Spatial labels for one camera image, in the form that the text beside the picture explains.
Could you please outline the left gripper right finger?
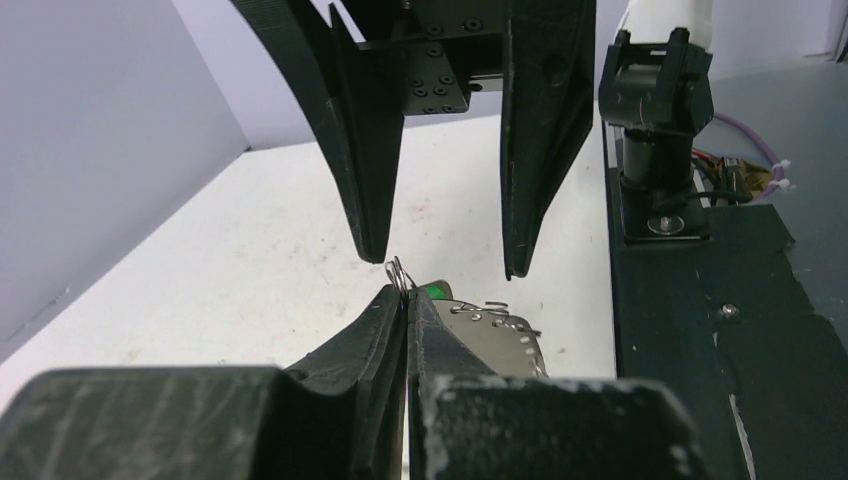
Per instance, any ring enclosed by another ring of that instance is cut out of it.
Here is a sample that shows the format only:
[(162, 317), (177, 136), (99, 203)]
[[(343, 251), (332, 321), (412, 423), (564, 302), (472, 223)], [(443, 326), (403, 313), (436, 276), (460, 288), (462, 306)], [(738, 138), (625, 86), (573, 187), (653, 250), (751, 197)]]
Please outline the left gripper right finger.
[(705, 479), (679, 399), (645, 379), (503, 376), (409, 296), (409, 462), (414, 479)]

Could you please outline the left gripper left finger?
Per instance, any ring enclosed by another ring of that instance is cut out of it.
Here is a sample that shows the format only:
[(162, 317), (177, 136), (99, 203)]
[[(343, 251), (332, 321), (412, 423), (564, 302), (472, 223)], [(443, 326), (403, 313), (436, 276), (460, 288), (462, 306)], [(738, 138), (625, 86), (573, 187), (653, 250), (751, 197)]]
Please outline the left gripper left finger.
[(292, 366), (78, 368), (1, 418), (5, 479), (397, 479), (405, 301), (383, 287)]

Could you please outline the metal key holder ring plate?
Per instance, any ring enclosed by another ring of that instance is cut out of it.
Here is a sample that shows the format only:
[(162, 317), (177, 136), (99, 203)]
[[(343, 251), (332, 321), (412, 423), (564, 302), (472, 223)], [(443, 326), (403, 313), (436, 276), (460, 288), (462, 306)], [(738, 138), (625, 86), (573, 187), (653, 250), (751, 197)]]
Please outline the metal key holder ring plate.
[(512, 314), (508, 304), (474, 304), (453, 289), (453, 300), (432, 300), (421, 288), (427, 283), (415, 283), (399, 258), (387, 262), (385, 271), (405, 301), (410, 365), (417, 374), (548, 376), (542, 332)]

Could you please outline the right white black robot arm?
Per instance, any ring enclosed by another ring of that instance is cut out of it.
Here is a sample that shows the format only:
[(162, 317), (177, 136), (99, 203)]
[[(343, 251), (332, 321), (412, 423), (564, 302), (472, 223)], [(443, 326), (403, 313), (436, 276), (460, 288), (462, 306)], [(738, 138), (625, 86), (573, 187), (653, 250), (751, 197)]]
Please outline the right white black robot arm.
[(595, 116), (632, 145), (625, 184), (658, 214), (680, 203), (711, 121), (708, 1), (633, 1), (595, 64), (593, 1), (239, 1), (336, 182), (353, 242), (385, 260), (405, 120), (498, 91), (505, 273), (529, 272), (544, 216)]

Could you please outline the green tagged key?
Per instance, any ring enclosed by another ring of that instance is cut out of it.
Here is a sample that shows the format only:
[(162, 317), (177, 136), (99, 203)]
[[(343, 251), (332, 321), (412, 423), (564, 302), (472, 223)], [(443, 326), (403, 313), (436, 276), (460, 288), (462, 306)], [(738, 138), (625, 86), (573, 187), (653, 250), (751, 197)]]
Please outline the green tagged key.
[(453, 300), (450, 284), (445, 280), (436, 280), (421, 286), (432, 300)]

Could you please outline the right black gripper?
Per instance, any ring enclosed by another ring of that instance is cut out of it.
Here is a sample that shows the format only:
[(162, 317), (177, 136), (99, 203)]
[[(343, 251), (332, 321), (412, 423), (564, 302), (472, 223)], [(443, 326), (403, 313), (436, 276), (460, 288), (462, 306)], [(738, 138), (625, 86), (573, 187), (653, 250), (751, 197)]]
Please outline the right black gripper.
[(404, 116), (459, 114), (502, 89), (505, 276), (527, 276), (544, 216), (593, 124), (593, 1), (310, 1), (234, 6), (292, 91), (358, 256), (386, 258)]

